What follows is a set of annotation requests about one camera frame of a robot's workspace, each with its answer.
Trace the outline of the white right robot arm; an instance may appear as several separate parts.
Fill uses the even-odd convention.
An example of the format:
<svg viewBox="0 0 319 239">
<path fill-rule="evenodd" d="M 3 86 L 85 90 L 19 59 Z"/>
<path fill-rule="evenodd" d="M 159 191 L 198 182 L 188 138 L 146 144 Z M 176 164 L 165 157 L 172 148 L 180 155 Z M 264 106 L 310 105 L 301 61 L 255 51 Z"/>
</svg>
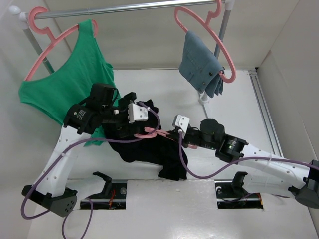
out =
<svg viewBox="0 0 319 239">
<path fill-rule="evenodd" d="M 176 127 L 180 146 L 190 144 L 214 150 L 215 156 L 226 162 L 225 166 L 206 178 L 213 178 L 232 165 L 250 167 L 263 173 L 236 172 L 230 184 L 234 195 L 267 193 L 293 198 L 309 208 L 319 207 L 318 161 L 304 163 L 258 149 L 241 138 L 226 134 L 224 126 L 214 119 L 205 119 L 199 129 L 193 129 L 189 126 L 189 118 L 182 117 Z"/>
</svg>

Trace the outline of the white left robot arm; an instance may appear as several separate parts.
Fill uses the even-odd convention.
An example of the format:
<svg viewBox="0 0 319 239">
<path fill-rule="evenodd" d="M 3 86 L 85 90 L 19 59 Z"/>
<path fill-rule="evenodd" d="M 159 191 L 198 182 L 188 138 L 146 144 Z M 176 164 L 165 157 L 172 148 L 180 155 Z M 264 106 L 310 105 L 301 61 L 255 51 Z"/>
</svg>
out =
<svg viewBox="0 0 319 239">
<path fill-rule="evenodd" d="M 22 190 L 24 200 L 20 212 L 24 219 L 32 219 L 24 210 L 28 200 L 41 205 L 47 212 L 66 217 L 82 199 L 94 194 L 104 198 L 111 193 L 108 176 L 101 172 L 94 172 L 76 183 L 67 181 L 79 155 L 78 146 L 94 141 L 91 136 L 102 124 L 114 125 L 119 128 L 121 137 L 127 137 L 140 132 L 138 122 L 148 120 L 151 108 L 142 102 L 136 103 L 136 93 L 122 98 L 118 98 L 118 93 L 111 85 L 95 83 L 87 98 L 69 108 L 46 167 L 32 185 L 26 185 Z"/>
</svg>

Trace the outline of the black t shirt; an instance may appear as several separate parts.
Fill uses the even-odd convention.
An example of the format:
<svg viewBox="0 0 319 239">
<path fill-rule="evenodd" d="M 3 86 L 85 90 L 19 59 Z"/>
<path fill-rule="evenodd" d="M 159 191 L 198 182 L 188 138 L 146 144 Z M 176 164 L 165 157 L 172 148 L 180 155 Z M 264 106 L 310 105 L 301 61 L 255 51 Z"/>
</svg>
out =
<svg viewBox="0 0 319 239">
<path fill-rule="evenodd" d="M 151 99 L 143 102 L 150 107 L 155 113 L 159 113 L 159 109 L 154 106 Z M 149 113 L 149 119 L 146 122 L 138 122 L 142 127 L 155 128 L 158 124 L 157 118 Z M 117 136 L 114 124 L 103 124 L 105 138 L 117 140 L 133 140 L 135 137 L 125 137 L 120 139 Z M 180 157 L 178 144 L 163 136 L 156 136 L 150 139 L 143 139 L 133 143 L 113 143 L 109 142 L 111 148 L 118 152 L 120 157 L 127 163 L 134 161 L 148 162 L 163 166 L 158 173 L 158 177 L 178 181 L 179 179 L 187 179 L 187 171 L 183 167 Z"/>
</svg>

